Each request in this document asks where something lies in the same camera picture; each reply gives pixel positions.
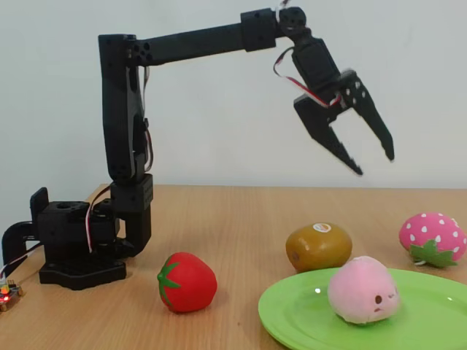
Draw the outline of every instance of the wooden table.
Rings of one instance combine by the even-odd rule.
[[[448,271],[416,267],[398,242],[405,219],[440,211],[467,227],[467,190],[366,190],[156,186],[153,236],[128,260],[128,278],[74,292],[39,284],[40,251],[12,275],[26,292],[0,315],[0,344],[21,350],[283,349],[258,318],[261,293],[294,274],[285,240],[296,228],[334,222],[347,230],[353,256],[387,267],[433,273],[467,284],[466,260]],[[208,309],[169,312],[156,275],[174,252],[192,252],[217,274]]]

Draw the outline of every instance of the red strawberry squishy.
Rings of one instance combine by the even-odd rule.
[[[158,280],[162,302],[177,313],[206,308],[217,291],[216,276],[211,268],[186,252],[171,255],[158,274]]]
[[[418,265],[457,265],[467,250],[467,236],[456,221],[441,213],[421,213],[405,221],[399,240]]]

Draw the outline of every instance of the plastic plate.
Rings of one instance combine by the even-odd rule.
[[[293,350],[467,349],[467,286],[425,273],[390,269],[398,313],[367,325],[331,309],[327,286],[337,269],[300,273],[269,287],[258,304],[268,333]]]

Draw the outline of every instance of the wire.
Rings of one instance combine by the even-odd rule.
[[[282,61],[284,60],[284,57],[285,55],[293,50],[294,47],[289,47],[288,49],[286,49],[286,51],[284,51],[276,60],[276,62],[274,63],[274,67],[273,67],[273,70],[274,70],[274,73],[280,77],[280,78],[284,78],[286,79],[288,82],[291,82],[296,88],[300,89],[301,91],[305,92],[305,94],[307,94],[314,102],[316,102],[317,104],[319,104],[321,107],[324,107],[324,108],[329,108],[337,103],[339,103],[339,101],[341,100],[341,96],[339,94],[336,94],[336,97],[331,100],[331,102],[329,103],[326,103],[324,102],[321,98],[319,98],[318,96],[316,96],[309,88],[307,88],[305,85],[303,85],[302,83],[300,83],[297,79],[294,79],[292,77],[287,77],[287,76],[282,76],[281,74],[279,74],[279,72],[277,71],[277,67],[278,65],[280,65],[282,63]]]
[[[151,139],[151,133],[149,132],[149,129],[146,130],[145,135],[146,135],[146,141],[147,141],[147,151],[149,152],[149,161],[144,170],[148,172],[153,167],[154,151],[153,151],[153,140]]]
[[[143,112],[146,111],[146,85],[149,80],[150,68],[144,68],[144,84],[143,84]]]
[[[280,11],[284,8],[286,8],[286,6],[289,4],[290,0],[282,0],[279,5],[277,5],[276,7],[276,20],[278,23],[280,23],[280,17],[279,17],[279,14],[280,14]]]
[[[150,76],[150,68],[144,68],[144,85],[143,85],[143,112],[146,112],[146,86],[147,82],[149,81]],[[153,150],[153,140],[151,139],[151,132],[149,128],[146,127],[146,131],[144,132],[144,136],[146,137],[146,144],[147,144],[147,154],[149,155],[149,160],[147,161],[147,165],[144,167],[144,171],[148,172],[153,167],[154,163],[154,150]]]
[[[38,244],[35,244],[34,246],[32,246],[31,248],[29,248],[28,250],[26,250],[26,253],[24,253],[23,255],[21,255],[20,257],[17,257],[16,259],[13,259],[12,261],[10,261],[9,263],[5,264],[5,266],[3,268],[1,268],[0,270],[0,280],[3,278],[3,275],[4,275],[4,272],[5,270],[7,269],[8,266],[20,261],[21,259],[23,259],[24,257],[27,257],[29,253],[31,253],[33,250],[35,250],[36,248],[39,248],[40,246],[42,245],[42,243],[38,243]]]
[[[93,210],[93,206],[94,206],[94,203],[96,202],[96,200],[97,200],[99,197],[101,197],[101,196],[102,196],[105,192],[107,192],[108,190],[110,190],[110,186],[105,187],[101,192],[99,192],[99,193],[97,194],[97,196],[94,197],[94,199],[90,202],[88,211],[86,212],[86,217],[85,217],[86,238],[88,239],[88,248],[89,248],[89,252],[90,252],[90,253],[93,252],[93,246],[92,246],[91,241],[90,241],[90,213],[91,213],[92,210]]]

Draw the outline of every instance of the pink plush toy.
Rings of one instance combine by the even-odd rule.
[[[331,277],[331,308],[345,321],[366,324],[395,314],[401,299],[386,267],[372,257],[356,257]]]
[[[440,213],[423,213],[405,221],[399,240],[417,265],[457,265],[467,249],[467,236],[456,221]]]

